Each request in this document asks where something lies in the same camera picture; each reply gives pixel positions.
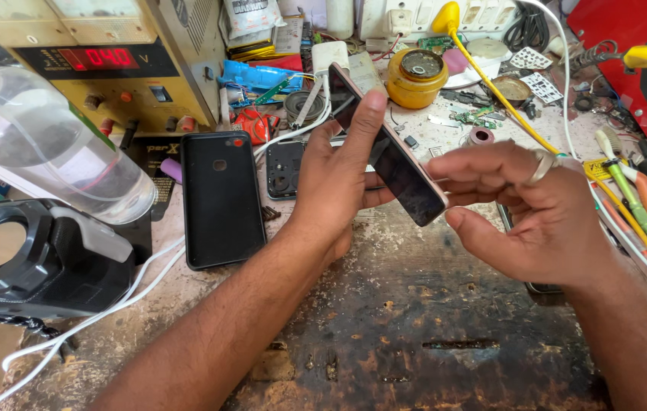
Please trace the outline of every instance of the hand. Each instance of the hand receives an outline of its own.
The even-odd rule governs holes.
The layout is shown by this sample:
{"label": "hand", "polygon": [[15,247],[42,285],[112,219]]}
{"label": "hand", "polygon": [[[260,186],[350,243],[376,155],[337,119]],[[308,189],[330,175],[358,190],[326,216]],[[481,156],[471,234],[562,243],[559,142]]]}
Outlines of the hand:
{"label": "hand", "polygon": [[507,276],[526,282],[584,285],[612,263],[612,247],[599,226],[585,177],[556,167],[527,186],[538,161],[513,142],[459,148],[426,168],[448,192],[450,206],[497,201],[515,227],[501,233],[471,210],[446,211],[463,246]]}
{"label": "hand", "polygon": [[341,132],[336,121],[329,121],[311,133],[300,164],[296,207],[291,224],[308,229],[331,250],[330,261],[343,257],[351,245],[352,228],[357,211],[392,201],[387,188],[376,173],[366,173],[366,163],[374,138],[382,126],[387,96],[373,89],[364,96],[354,113],[349,135],[338,150],[331,138]]}

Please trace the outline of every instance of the power adapter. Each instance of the power adapter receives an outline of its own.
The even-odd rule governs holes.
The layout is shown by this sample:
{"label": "power adapter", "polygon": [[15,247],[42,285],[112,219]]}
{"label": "power adapter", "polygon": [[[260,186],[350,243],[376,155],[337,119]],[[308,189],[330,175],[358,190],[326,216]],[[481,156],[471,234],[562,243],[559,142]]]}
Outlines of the power adapter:
{"label": "power adapter", "polygon": [[328,66],[332,63],[338,63],[342,69],[349,71],[349,50],[346,42],[325,42],[313,45],[311,54],[313,74],[316,76],[328,75]]}

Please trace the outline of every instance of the yellow plug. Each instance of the yellow plug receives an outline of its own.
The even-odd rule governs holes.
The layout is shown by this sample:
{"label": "yellow plug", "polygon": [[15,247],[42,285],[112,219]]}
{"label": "yellow plug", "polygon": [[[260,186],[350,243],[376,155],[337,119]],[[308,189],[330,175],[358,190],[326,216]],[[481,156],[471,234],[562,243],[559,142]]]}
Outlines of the yellow plug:
{"label": "yellow plug", "polygon": [[451,37],[458,35],[460,25],[460,6],[457,2],[450,2],[444,5],[432,21],[432,31],[435,33],[447,33]]}

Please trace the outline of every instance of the yellow cable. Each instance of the yellow cable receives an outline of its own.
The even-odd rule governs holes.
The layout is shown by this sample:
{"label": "yellow cable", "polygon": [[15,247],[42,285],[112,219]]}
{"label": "yellow cable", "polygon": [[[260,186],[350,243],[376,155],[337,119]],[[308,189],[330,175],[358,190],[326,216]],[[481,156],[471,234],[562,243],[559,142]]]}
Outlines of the yellow cable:
{"label": "yellow cable", "polygon": [[450,36],[453,38],[453,41],[456,42],[456,45],[458,46],[460,51],[463,53],[463,56],[465,56],[465,58],[468,60],[470,65],[473,66],[473,69],[475,69],[475,71],[478,72],[478,75],[480,76],[480,78],[483,79],[485,84],[488,85],[488,88],[491,89],[491,91],[496,95],[496,97],[499,98],[501,103],[503,103],[503,105],[506,106],[506,108],[514,116],[514,118],[516,118],[516,120],[518,120],[518,122],[523,126],[523,128],[526,129],[526,131],[529,133],[529,135],[531,135],[539,144],[543,145],[544,148],[546,148],[547,150],[551,151],[554,154],[559,154],[559,150],[554,148],[551,144],[547,143],[546,140],[544,140],[542,138],[542,136],[540,136],[537,133],[537,130],[535,130],[533,127],[531,127],[529,125],[529,123],[527,123],[526,120],[524,120],[523,117],[521,117],[521,115],[511,105],[511,103],[509,103],[508,100],[506,100],[506,97],[504,97],[504,95],[501,94],[501,91],[499,91],[499,89],[497,89],[496,86],[488,79],[488,76],[485,75],[483,70],[481,70],[480,67],[478,67],[478,64],[473,60],[473,58],[470,56],[470,53],[468,53],[468,51],[463,46],[463,43],[461,43],[461,41],[458,39],[458,31],[457,31],[457,29],[451,31]]}
{"label": "yellow cable", "polygon": [[[497,89],[496,86],[488,79],[488,76],[485,75],[483,70],[481,70],[480,67],[478,67],[478,64],[473,60],[470,53],[468,53],[468,51],[463,46],[463,43],[461,43],[461,41],[458,39],[457,28],[455,30],[451,29],[449,35],[450,37],[453,38],[453,41],[458,46],[458,49],[460,49],[461,53],[463,53],[463,56],[465,56],[466,60],[468,60],[470,65],[473,66],[473,69],[478,73],[480,78],[483,79],[485,84],[488,85],[488,88],[491,89],[493,94],[495,94],[496,97],[499,98],[499,100],[501,101],[501,103],[503,103],[503,105],[507,108],[507,110],[511,112],[511,114],[514,116],[514,118],[516,118],[519,124],[521,124],[523,128],[526,129],[529,135],[531,135],[539,144],[544,146],[544,148],[546,148],[548,151],[551,151],[554,154],[559,154],[560,151],[554,148],[554,146],[549,144],[546,140],[544,140],[542,136],[540,136],[537,133],[537,131],[534,130],[534,128],[531,127],[529,123],[527,123],[526,120],[523,119],[523,117],[521,117],[521,115],[511,105],[511,103],[509,103],[508,100],[506,100],[506,97],[504,97],[504,95],[501,94],[501,91],[499,91],[499,89]],[[612,190],[610,190],[610,187],[608,187],[607,185],[605,185],[605,183],[597,179],[592,173],[589,173],[586,170],[585,172],[587,173],[587,177],[593,180],[595,183],[597,183],[597,186],[599,186],[599,188],[601,188],[605,192],[605,194],[607,194],[607,196],[611,199],[611,201],[615,203],[615,205],[618,207],[618,210],[620,210],[622,215],[625,216],[625,219],[628,221],[630,226],[638,234],[638,237],[642,240],[643,243],[645,243],[645,246],[647,247],[647,235],[640,227],[640,224],[638,224],[638,221],[635,221],[635,218],[633,218],[632,214],[630,214],[630,211],[628,211],[628,209],[626,209],[625,206],[623,206],[623,203],[620,201],[620,199],[618,199],[617,196],[615,196],[615,193],[613,193]]]}

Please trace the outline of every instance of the phone screen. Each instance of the phone screen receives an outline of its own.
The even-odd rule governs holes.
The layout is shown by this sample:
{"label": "phone screen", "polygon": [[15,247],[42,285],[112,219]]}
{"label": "phone screen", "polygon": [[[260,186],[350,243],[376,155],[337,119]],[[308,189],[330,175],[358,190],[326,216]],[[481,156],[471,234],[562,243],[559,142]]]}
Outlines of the phone screen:
{"label": "phone screen", "polygon": [[[328,70],[328,77],[331,113],[341,127],[348,130],[361,99],[352,89],[353,85],[342,79],[335,68]],[[445,210],[445,203],[412,158],[404,152],[405,148],[395,142],[394,138],[385,127],[380,129],[374,140],[372,153],[369,154],[369,164],[379,173],[415,223],[424,227]]]}

